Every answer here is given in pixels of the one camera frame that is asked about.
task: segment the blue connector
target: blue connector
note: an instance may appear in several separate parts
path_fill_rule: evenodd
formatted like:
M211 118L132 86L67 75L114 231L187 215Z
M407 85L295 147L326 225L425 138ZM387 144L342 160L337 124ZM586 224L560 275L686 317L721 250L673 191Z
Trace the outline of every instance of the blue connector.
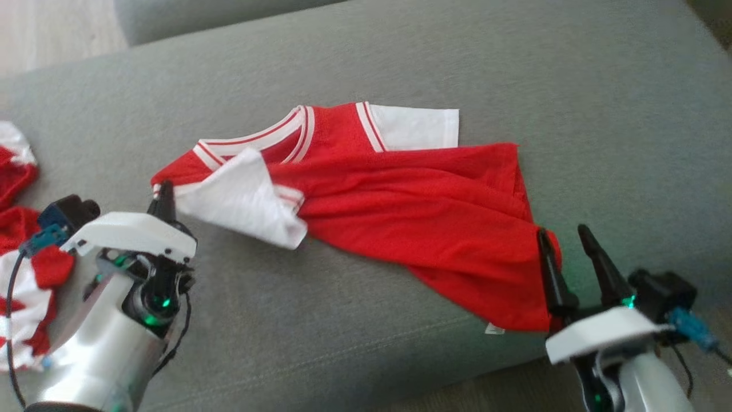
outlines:
M68 234L58 224L51 224L23 242L18 250L25 252L27 257L33 257L49 246L63 245L68 239Z
M677 332L696 342L704 352L715 349L720 343L704 322L686 309L674 308L669 321L676 327Z

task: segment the red cloth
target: red cloth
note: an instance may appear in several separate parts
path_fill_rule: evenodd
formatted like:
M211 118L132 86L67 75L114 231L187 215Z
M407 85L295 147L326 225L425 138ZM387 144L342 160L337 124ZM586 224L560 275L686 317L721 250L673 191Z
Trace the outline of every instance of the red cloth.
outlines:
M201 140L151 183L170 179L187 185L192 196L192 184L217 170L224 178L220 167L254 144L272 182L304 194L298 217L314 238L406 265L435 291L498 327L549 330L539 227L515 144L388 152L367 103L300 113L244 138ZM298 127L286 127L292 122ZM278 128L290 134L276 136ZM236 194L215 200L255 207L238 203ZM550 238L559 254L556 238Z
M36 176L37 167L34 163L19 161L15 152L0 146L0 258L15 260L19 245L40 230L36 222L38 212L25 207L10 207L20 191L30 185ZM72 265L73 258L56 247L41 251L31 259L30 270L33 279L23 283L25 298L19 300L16 295L12 308L14 313L28 309L21 300L33 301L36 305L42 306L39 310L41 313L45 311L45 316L23 324L35 328L35 332L31 338L22 343L15 343L16 353L21 352L24 345L32 348L33 357L48 352L50 344L46 327L56 317L56 305L54 293L46 298L48 294L45 291L53 291L66 282ZM10 270L1 272L0 276L4 278L4 284L7 284ZM19 292L18 283L16 283L16 292ZM4 298L5 294L6 290L0 290L0 314L2 315L5 314L7 302ZM21 321L13 320L14 328L17 322ZM0 346L5 342L5 339L0 336ZM5 361L1 364L0 369L7 369ZM30 367L31 365L32 363L28 359L23 359L20 364L16 364L16 367Z
M438 293L498 327L549 329L538 227L516 145L368 153L268 168L275 183L305 193L299 216L314 238L407 265Z

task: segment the gray sofa cushion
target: gray sofa cushion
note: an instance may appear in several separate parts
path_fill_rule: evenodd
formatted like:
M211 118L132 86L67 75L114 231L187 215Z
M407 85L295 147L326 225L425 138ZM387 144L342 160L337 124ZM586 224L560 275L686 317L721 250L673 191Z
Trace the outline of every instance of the gray sofa cushion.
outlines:
M682 0L353 0L1 85L40 161L35 207L77 192L143 210L149 178L196 139L299 103L460 108L462 144L522 145L534 217L583 302L599 293L580 222L624 273L675 269L702 305L732 292L732 61ZM200 240L193 324L144 411L358 410L543 354L542 335L485 336L403 268L185 222Z
M127 42L140 45L339 1L343 0L114 0L114 8Z

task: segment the white sleeve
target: white sleeve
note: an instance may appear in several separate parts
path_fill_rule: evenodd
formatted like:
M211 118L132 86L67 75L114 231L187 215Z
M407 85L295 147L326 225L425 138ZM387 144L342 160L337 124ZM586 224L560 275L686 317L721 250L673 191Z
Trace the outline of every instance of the white sleeve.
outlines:
M366 105L388 151L458 146L457 109Z

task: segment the red and white fabric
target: red and white fabric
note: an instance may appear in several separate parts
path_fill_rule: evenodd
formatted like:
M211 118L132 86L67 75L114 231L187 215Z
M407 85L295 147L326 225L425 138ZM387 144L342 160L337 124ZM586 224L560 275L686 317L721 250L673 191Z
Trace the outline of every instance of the red and white fabric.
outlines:
M199 140L151 184L172 180L204 221L290 249L309 232L406 265L500 328L546 331L518 149L457 140L457 110L300 106L260 133Z
M15 197L37 175L37 165L23 134L10 122L0 122L0 314L4 316L10 273L18 258L19 245L40 228L38 212L12 206ZM49 248L31 260L24 259L15 280L12 300L12 325L2 318L0 353L5 353L12 336L15 367L39 368L50 347L46 327L56 316L54 289L69 276L73 258ZM0 356L0 370L7 371L7 360Z

